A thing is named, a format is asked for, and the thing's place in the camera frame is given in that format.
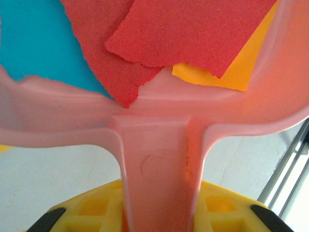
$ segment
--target red foam sheet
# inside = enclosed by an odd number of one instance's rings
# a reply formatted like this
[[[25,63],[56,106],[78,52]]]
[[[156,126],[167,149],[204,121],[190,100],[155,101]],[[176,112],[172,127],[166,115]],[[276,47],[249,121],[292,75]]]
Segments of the red foam sheet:
[[[147,67],[188,62],[221,77],[276,0],[135,0],[105,43]]]
[[[97,79],[124,107],[137,99],[139,86],[161,68],[127,62],[104,47],[127,15],[133,0],[61,0],[84,57]]]

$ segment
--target white surface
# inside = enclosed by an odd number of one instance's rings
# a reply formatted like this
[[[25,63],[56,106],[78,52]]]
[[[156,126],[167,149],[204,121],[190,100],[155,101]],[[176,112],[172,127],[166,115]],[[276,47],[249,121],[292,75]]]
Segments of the white surface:
[[[203,179],[256,199],[299,128],[222,139]],[[118,178],[118,163],[100,147],[9,149],[0,154],[0,232],[25,230],[52,206]]]

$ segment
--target yellow plastic base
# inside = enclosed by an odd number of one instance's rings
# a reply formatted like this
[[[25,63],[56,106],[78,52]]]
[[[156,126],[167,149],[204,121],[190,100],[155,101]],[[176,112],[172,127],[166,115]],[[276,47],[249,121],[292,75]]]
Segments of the yellow plastic base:
[[[83,193],[51,210],[67,210],[50,232],[127,232],[120,180]],[[194,232],[269,232],[251,211],[260,202],[203,181],[194,217]]]

